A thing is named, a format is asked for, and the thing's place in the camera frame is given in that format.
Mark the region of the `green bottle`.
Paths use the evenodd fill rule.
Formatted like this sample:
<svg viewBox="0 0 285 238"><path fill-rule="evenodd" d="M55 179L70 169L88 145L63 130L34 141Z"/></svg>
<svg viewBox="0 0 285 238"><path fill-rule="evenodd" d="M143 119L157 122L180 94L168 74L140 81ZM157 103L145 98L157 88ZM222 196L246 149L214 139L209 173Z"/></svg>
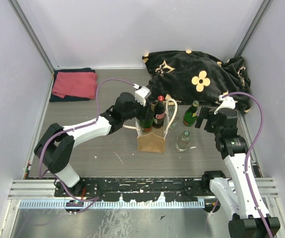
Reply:
<svg viewBox="0 0 285 238"><path fill-rule="evenodd" d="M139 125L140 125L142 131L152 130L155 106L156 106L156 101L151 103L150 110L147 114L147 118L139 121Z"/></svg>
<svg viewBox="0 0 285 238"><path fill-rule="evenodd" d="M186 110L183 117L183 123L185 126L192 126L197 121L198 106L199 102L195 100L192 105Z"/></svg>

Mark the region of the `cola glass bottle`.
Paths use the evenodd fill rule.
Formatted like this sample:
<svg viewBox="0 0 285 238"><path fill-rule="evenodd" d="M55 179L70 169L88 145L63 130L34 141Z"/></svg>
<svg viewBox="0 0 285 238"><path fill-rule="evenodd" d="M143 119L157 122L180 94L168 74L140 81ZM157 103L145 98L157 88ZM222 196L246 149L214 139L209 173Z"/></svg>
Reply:
<svg viewBox="0 0 285 238"><path fill-rule="evenodd" d="M157 103L154 107L154 116L153 116L153 127L161 128L164 124L165 117L165 108L164 108L164 96L160 95L157 98Z"/></svg>

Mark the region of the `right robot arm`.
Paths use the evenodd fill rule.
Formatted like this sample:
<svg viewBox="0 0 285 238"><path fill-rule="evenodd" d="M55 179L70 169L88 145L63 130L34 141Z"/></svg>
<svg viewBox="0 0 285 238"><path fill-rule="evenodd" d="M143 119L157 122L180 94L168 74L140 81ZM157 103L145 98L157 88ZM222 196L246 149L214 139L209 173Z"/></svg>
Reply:
<svg viewBox="0 0 285 238"><path fill-rule="evenodd" d="M203 120L206 132L214 134L215 146L225 162L234 185L232 189L222 171L205 171L201 188L206 195L215 195L228 215L232 238L273 238L281 225L264 204L256 184L248 147L238 135L237 111L209 107L200 109L195 127Z"/></svg>

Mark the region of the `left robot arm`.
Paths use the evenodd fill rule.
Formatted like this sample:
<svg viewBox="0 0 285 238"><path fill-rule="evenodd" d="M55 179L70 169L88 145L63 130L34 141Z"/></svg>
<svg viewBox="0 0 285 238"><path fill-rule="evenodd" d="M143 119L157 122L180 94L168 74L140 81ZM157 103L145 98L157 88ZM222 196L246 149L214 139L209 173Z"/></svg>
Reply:
<svg viewBox="0 0 285 238"><path fill-rule="evenodd" d="M39 158L41 166L45 166L64 183L67 193L79 196L83 191L83 184L70 165L73 148L118 131L128 120L152 117L148 101L150 95L150 91L144 87L134 94L123 92L114 105L95 119L64 127L57 123L50 125L34 149L35 156Z"/></svg>

